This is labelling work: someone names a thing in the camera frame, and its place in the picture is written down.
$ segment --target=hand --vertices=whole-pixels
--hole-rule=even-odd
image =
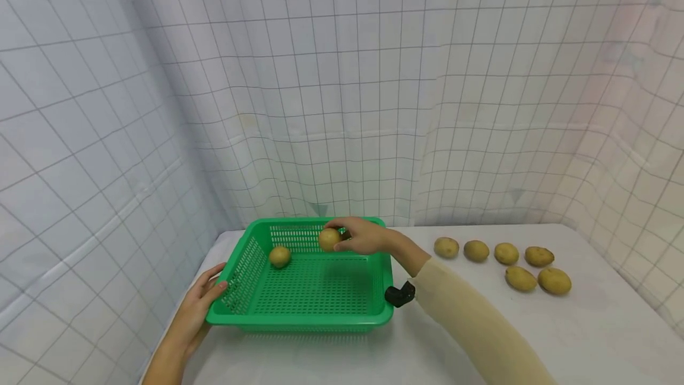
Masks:
[[[217,264],[199,276],[180,303],[176,316],[171,321],[164,343],[170,343],[176,350],[185,351],[185,361],[197,350],[210,331],[211,325],[204,321],[210,305],[226,290],[227,282],[216,285],[218,273],[226,263]]]
[[[382,251],[391,251],[401,233],[383,228],[360,217],[338,217],[325,224],[325,228],[345,228],[342,242],[335,245],[335,251],[354,251],[358,254],[371,255]]]

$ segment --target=potato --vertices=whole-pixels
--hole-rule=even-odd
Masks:
[[[320,245],[321,249],[327,253],[334,251],[335,245],[337,245],[340,241],[342,241],[342,236],[337,229],[323,229],[323,231],[321,231],[321,233],[318,235],[318,245]]]
[[[458,255],[458,241],[447,236],[435,240],[435,253],[445,259],[453,259]]]
[[[572,289],[572,282],[568,274],[557,268],[541,270],[537,280],[539,280],[541,288],[552,295],[561,296]]]
[[[527,269],[519,266],[506,268],[506,282],[518,291],[532,291],[537,286],[537,280]]]
[[[290,263],[290,258],[290,250],[282,245],[274,247],[274,249],[271,250],[271,253],[268,255],[268,261],[278,269],[283,268],[285,265]]]
[[[489,247],[484,242],[474,239],[463,246],[463,254],[468,260],[481,263],[489,257]]]
[[[552,264],[555,260],[555,256],[544,247],[532,246],[525,249],[525,260],[527,260],[527,263],[531,266],[543,268]]]
[[[494,258],[501,264],[514,264],[519,257],[518,249],[513,244],[501,242],[494,247]]]

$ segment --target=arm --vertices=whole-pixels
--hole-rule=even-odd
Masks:
[[[415,278],[420,306],[465,350],[487,384],[556,383],[530,344],[484,296],[409,237],[357,217],[334,219],[325,227],[347,229],[335,251],[391,254]]]
[[[226,289],[226,282],[216,284],[216,278],[225,263],[204,272],[185,295],[176,316],[171,321],[147,368],[142,385],[181,385],[188,359],[197,350],[210,325],[204,322],[211,303]]]

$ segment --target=white grid curtain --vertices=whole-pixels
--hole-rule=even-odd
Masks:
[[[682,0],[134,2],[242,226],[562,222],[684,319],[684,210],[635,192],[684,182]]]
[[[564,223],[684,336],[684,0],[0,0],[0,371],[135,384],[220,231]]]

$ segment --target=basket rim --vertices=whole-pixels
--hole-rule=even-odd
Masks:
[[[221,271],[218,282],[225,281],[242,257],[244,250],[247,248],[248,236],[251,235],[254,228],[263,223],[296,223],[296,222],[318,222],[327,223],[334,217],[290,217],[277,218],[269,217],[265,219],[257,219],[247,226],[245,232],[235,245],[235,249],[230,254],[230,258],[226,263],[225,268]],[[366,220],[377,223],[385,227],[385,223],[378,217],[363,217]],[[394,284],[392,278],[392,267],[390,256],[387,253],[379,253],[383,257],[383,262],[386,262],[388,267],[384,267],[382,271],[382,287],[386,289]],[[366,327],[366,326],[383,326],[387,324],[394,314],[394,307],[385,301],[384,308],[381,312],[373,315],[337,315],[335,320],[331,321],[327,316],[320,314],[217,314],[215,308],[220,304],[220,299],[212,302],[208,310],[206,321],[214,326],[303,326],[303,327]]]

